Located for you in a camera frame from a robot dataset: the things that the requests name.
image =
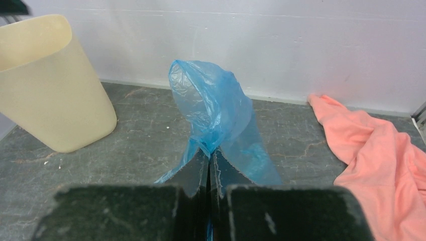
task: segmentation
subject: stone surface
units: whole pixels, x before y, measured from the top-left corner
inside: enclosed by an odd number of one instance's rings
[[[63,187],[151,184],[179,163],[189,124],[170,90],[104,83],[118,124],[73,153],[55,153],[21,128],[0,142],[0,240],[28,240]],[[253,101],[265,147],[284,184],[331,185],[345,168],[310,106]],[[426,150],[410,118],[377,116]]]

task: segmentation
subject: fabric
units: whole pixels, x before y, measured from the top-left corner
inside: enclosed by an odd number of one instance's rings
[[[377,240],[426,240],[426,154],[391,122],[310,95],[333,153],[348,164],[334,181],[352,191]]]

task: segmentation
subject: blue plastic bag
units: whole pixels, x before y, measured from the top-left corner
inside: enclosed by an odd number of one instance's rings
[[[191,135],[179,165],[163,183],[188,163],[198,148],[210,157],[218,147],[224,157],[256,184],[282,184],[260,137],[252,101],[234,74],[201,61],[175,60],[169,71],[173,98],[191,124]]]

